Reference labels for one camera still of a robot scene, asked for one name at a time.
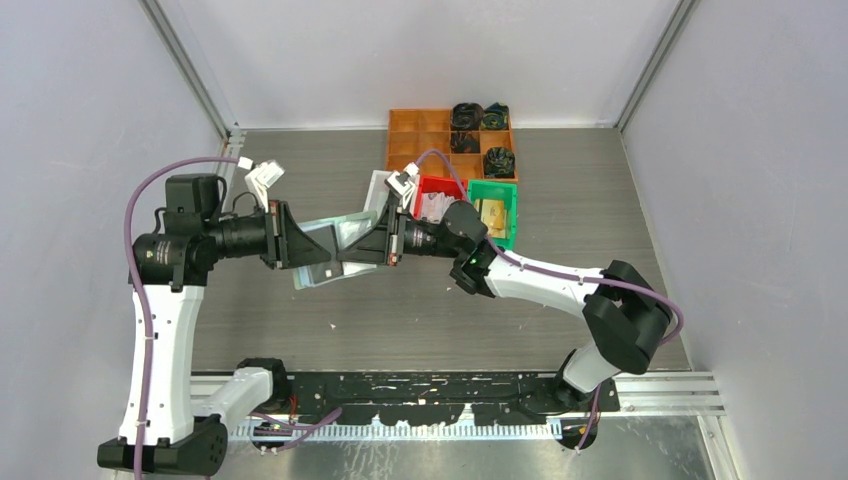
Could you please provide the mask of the green card holder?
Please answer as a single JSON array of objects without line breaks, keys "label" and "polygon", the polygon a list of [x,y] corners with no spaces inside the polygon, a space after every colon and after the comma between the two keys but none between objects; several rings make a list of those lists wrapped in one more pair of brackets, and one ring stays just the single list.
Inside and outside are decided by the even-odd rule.
[{"label": "green card holder", "polygon": [[375,264],[342,262],[338,253],[363,236],[376,221],[377,214],[369,210],[299,223],[304,233],[330,253],[330,260],[298,267],[293,273],[294,288],[317,288],[375,271],[378,268]]}]

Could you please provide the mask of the white plastic bin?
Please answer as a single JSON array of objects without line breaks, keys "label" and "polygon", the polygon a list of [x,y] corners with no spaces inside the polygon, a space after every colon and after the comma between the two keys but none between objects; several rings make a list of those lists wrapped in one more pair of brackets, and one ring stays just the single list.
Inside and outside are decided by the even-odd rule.
[{"label": "white plastic bin", "polygon": [[364,211],[380,213],[383,210],[391,194],[390,188],[386,184],[386,180],[391,176],[391,174],[392,171],[372,171],[363,206]]}]

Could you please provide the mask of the red plastic bin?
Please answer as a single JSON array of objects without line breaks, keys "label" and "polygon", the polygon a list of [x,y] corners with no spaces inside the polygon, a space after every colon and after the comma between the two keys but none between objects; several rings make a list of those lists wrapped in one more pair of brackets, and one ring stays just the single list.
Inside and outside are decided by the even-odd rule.
[{"label": "red plastic bin", "polygon": [[461,184],[452,178],[420,176],[412,201],[414,218],[438,224],[453,203],[464,199],[462,190],[467,188],[467,182],[462,180]]}]

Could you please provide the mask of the green plastic bin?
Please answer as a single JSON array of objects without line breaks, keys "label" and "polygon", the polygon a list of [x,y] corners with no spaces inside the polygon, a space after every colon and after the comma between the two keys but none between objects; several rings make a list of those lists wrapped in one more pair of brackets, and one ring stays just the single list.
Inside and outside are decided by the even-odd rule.
[{"label": "green plastic bin", "polygon": [[469,182],[467,193],[488,236],[499,247],[512,250],[517,236],[517,186],[475,179]]}]

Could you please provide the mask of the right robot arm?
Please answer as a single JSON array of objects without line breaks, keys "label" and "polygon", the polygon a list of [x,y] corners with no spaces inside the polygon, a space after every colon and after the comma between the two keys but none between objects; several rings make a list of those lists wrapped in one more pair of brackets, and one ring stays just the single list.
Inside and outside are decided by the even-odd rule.
[{"label": "right robot arm", "polygon": [[645,373],[672,322],[665,298],[631,264],[581,269],[521,257],[493,243],[466,201],[452,203],[437,224],[389,203],[338,257],[393,266],[405,254],[452,259],[451,278],[471,295],[526,300],[584,320],[591,341],[567,357],[554,386],[567,410],[582,409],[618,373]]}]

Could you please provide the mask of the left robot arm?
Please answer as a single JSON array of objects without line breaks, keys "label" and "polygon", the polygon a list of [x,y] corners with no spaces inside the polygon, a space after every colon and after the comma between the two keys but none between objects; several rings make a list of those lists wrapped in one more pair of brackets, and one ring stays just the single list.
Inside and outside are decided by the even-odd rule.
[{"label": "left robot arm", "polygon": [[225,180],[174,175],[157,232],[128,248],[136,337],[130,395],[119,432],[97,450],[102,468],[136,475],[218,472],[229,433],[249,414],[277,413],[291,401],[284,363],[248,358],[205,401],[191,400],[195,327],[208,277],[223,259],[256,257],[273,269],[326,262],[330,252],[310,238],[281,201],[246,216],[226,215]]}]

